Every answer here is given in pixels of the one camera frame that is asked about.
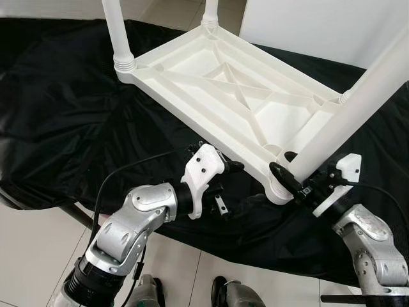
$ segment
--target white tile floor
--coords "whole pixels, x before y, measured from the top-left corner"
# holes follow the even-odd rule
[[[60,288],[88,242],[89,230],[60,209],[17,211],[0,204],[0,307],[44,307]],[[214,277],[239,279],[274,307],[341,307],[320,304],[321,294],[348,294],[346,286],[232,264],[153,234],[143,273],[162,280],[168,307],[209,307]],[[120,306],[131,283],[116,299]]]

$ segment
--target white wall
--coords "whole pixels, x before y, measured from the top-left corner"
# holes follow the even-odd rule
[[[240,37],[367,68],[408,22],[408,0],[247,0]]]
[[[140,20],[154,0],[121,0],[125,19]],[[0,17],[104,19],[101,0],[0,0]]]

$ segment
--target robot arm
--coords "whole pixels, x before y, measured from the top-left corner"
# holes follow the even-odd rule
[[[203,195],[218,174],[237,162],[226,162],[211,145],[203,145],[187,163],[181,183],[142,185],[132,189],[121,209],[101,227],[53,307],[110,307],[142,253],[149,235],[176,216],[196,219],[202,213]],[[219,195],[210,195],[217,199]]]
[[[409,306],[408,265],[396,249],[387,223],[361,204],[344,197],[359,181],[361,156],[350,154],[330,162],[327,172],[316,172],[302,186],[277,163],[270,169],[295,201],[314,209],[316,217],[331,222],[350,250],[367,306]]]

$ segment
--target black wire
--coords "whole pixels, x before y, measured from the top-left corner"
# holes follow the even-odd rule
[[[144,258],[145,258],[145,252],[146,252],[146,246],[145,246],[144,249],[143,249],[141,261],[138,262],[138,263],[136,264],[136,266],[135,266],[134,282],[132,283],[132,286],[130,286],[130,290],[129,290],[128,296],[127,296],[127,298],[125,299],[125,301],[123,302],[123,304],[122,304],[121,307],[125,307],[125,305],[128,303],[128,301],[129,301],[129,299],[130,299],[130,296],[132,295],[132,292],[134,291],[134,288],[135,288],[135,286],[136,286],[136,283],[137,283],[138,279],[141,277],[142,269],[139,270],[139,268],[140,268],[140,265],[143,265],[143,260],[144,260]]]
[[[94,220],[93,220],[93,223],[92,223],[91,237],[89,238],[87,248],[91,245],[91,242],[93,241],[93,239],[96,236],[96,233],[98,232],[98,220],[99,220],[99,216],[100,216],[100,212],[101,212],[102,191],[104,190],[104,187],[105,187],[106,183],[108,182],[108,180],[112,176],[114,176],[115,174],[119,173],[120,171],[126,170],[128,168],[133,168],[133,167],[135,167],[135,166],[137,166],[139,164],[142,164],[142,163],[154,160],[154,159],[158,159],[158,158],[164,157],[166,155],[174,154],[174,153],[179,152],[179,151],[184,150],[184,149],[185,149],[185,147],[179,148],[179,149],[176,149],[176,150],[171,150],[171,151],[164,152],[164,153],[161,153],[161,154],[158,154],[158,155],[154,155],[152,157],[149,157],[149,158],[137,161],[137,162],[133,162],[133,163],[124,165],[124,166],[114,170],[111,174],[109,174],[105,178],[105,180],[102,182],[102,185],[101,185],[100,190],[98,191],[98,195],[96,197],[95,209],[94,209]]]
[[[407,218],[406,214],[403,212],[403,209],[402,209],[401,205],[399,204],[398,200],[393,195],[391,195],[391,193],[389,193],[388,191],[382,189],[381,187],[377,187],[375,185],[370,185],[370,184],[363,184],[361,182],[350,182],[350,181],[348,181],[346,183],[346,185],[352,185],[353,187],[365,187],[365,188],[368,188],[368,189],[372,189],[372,190],[381,192],[382,194],[388,196],[390,198],[390,200],[392,200],[393,204],[397,207],[399,212],[401,213],[402,218],[406,223],[406,229],[409,231],[408,218]]]

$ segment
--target black cloth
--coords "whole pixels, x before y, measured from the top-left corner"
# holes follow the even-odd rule
[[[134,56],[182,31],[126,21]],[[120,83],[102,20],[0,20],[0,188],[24,209],[80,201],[92,209],[104,178],[116,168],[201,138],[137,87]],[[363,69],[260,47],[338,92]],[[409,84],[406,83],[339,153],[361,154],[361,181],[392,193],[409,216]],[[183,154],[143,164],[107,186],[103,212],[121,207],[132,187],[179,181]],[[165,224],[158,232],[226,260],[356,285],[351,256],[329,224],[311,209],[278,206],[246,173],[222,177],[228,220],[205,211],[201,219]],[[384,219],[408,259],[402,215],[376,191],[353,197]]]

